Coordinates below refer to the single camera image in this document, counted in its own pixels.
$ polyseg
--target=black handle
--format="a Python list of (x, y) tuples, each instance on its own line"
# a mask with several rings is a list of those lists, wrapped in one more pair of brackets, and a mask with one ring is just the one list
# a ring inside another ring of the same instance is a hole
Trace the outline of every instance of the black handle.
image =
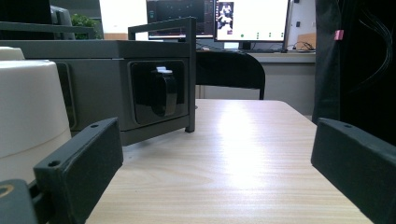
[(177, 105), (177, 82), (171, 70), (158, 69), (153, 71), (154, 93), (151, 108), (157, 115), (164, 117), (173, 115)]

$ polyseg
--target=monitor screen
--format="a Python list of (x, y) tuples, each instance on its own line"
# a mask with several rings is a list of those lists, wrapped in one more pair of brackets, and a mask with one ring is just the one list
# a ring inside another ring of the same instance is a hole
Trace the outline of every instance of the monitor screen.
[[(147, 0), (148, 23), (186, 17), (197, 20), (197, 38), (213, 38), (213, 0)], [(184, 29), (148, 32), (148, 39), (180, 39)]]
[(276, 42), (286, 38), (290, 0), (215, 0), (215, 41)]

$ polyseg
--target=monitor stand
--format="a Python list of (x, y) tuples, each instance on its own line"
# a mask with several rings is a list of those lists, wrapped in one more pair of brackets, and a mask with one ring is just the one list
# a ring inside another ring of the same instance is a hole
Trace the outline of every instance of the monitor stand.
[(250, 50), (251, 43), (250, 42), (239, 42), (239, 49)]

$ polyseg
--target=wall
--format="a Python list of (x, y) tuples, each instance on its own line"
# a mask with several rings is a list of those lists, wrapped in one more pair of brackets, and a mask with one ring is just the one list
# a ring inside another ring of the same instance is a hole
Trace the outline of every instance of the wall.
[[(128, 33), (129, 26), (147, 23), (146, 0), (99, 0), (105, 33)], [(137, 34), (147, 39), (147, 34)]]
[[(300, 0), (299, 3), (292, 4), (291, 7), (289, 46), (297, 42), (298, 35), (315, 33), (317, 31), (315, 0)], [(296, 27), (297, 21), (300, 22), (300, 27)]]
[(49, 0), (51, 5), (67, 8), (70, 14), (81, 14), (93, 19), (101, 18), (99, 0)]

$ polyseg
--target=white wall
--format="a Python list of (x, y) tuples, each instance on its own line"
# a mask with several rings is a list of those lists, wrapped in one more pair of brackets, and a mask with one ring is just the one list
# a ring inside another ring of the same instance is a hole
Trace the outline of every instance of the white wall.
[[(128, 27), (147, 23), (146, 0), (99, 0), (104, 33), (128, 34)], [(147, 39), (147, 34), (137, 34)]]
[[(300, 0), (300, 3), (291, 3), (288, 45), (294, 45), (297, 42), (298, 35), (317, 31), (315, 0)], [(300, 27), (296, 27), (297, 21), (300, 22)]]

